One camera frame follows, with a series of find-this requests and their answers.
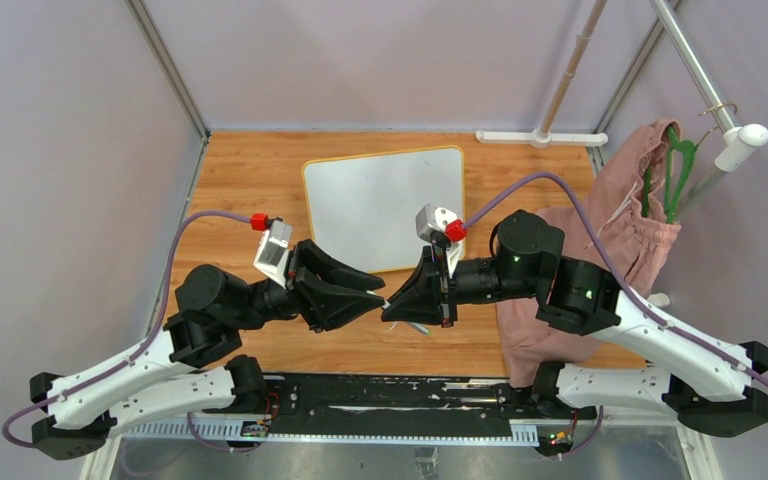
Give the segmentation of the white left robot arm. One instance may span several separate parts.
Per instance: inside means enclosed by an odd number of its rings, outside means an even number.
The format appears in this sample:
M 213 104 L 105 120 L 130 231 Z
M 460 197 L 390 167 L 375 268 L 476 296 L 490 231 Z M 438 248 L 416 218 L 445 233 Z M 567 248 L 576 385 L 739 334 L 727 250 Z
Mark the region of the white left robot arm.
M 178 310 L 157 333 L 80 373 L 34 376 L 31 398 L 45 416 L 32 426 L 32 447 L 71 460 L 175 414 L 270 414 L 277 396 L 258 361 L 240 353 L 243 332 L 300 318 L 321 333 L 384 305 L 382 278 L 335 260 L 311 240 L 288 247 L 263 239 L 254 266 L 262 279 L 251 284 L 198 266 L 176 289 Z

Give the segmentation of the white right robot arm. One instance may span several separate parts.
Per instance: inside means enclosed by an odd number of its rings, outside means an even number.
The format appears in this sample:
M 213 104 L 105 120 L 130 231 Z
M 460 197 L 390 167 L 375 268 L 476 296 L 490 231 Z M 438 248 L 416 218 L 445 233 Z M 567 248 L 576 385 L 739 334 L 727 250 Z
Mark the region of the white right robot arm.
M 649 306 L 602 267 L 566 257 L 563 232 L 518 210 L 492 233 L 487 258 L 461 260 L 441 216 L 423 231 L 416 269 L 386 302 L 386 321 L 450 327 L 462 304 L 533 299 L 537 319 L 561 331 L 608 341 L 648 361 L 639 369 L 587 369 L 560 361 L 539 365 L 531 403 L 544 417 L 563 410 L 612 406 L 674 415 L 683 426 L 732 438 L 768 421 L 768 395 L 753 377 L 768 368 L 758 342 L 728 344 Z

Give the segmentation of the green capped white marker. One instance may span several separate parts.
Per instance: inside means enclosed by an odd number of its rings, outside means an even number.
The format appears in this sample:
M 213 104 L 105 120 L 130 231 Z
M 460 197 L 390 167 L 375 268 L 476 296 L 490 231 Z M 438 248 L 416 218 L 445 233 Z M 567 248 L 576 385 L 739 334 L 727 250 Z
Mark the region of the green capped white marker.
M 382 311 L 385 312 L 390 307 L 390 303 L 388 301 L 384 302 L 384 305 L 382 306 Z M 405 322 L 405 325 L 412 328 L 414 331 L 418 332 L 421 335 L 428 336 L 431 334 L 430 330 L 421 324 L 414 323 L 414 322 Z

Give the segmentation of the yellow framed whiteboard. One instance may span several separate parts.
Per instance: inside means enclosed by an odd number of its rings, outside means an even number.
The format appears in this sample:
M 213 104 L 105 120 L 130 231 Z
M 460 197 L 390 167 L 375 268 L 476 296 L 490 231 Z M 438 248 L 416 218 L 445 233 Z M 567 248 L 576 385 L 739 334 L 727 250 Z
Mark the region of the yellow framed whiteboard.
M 315 243 L 369 273 L 414 268 L 426 205 L 465 213 L 465 158 L 454 145 L 313 160 L 302 181 Z

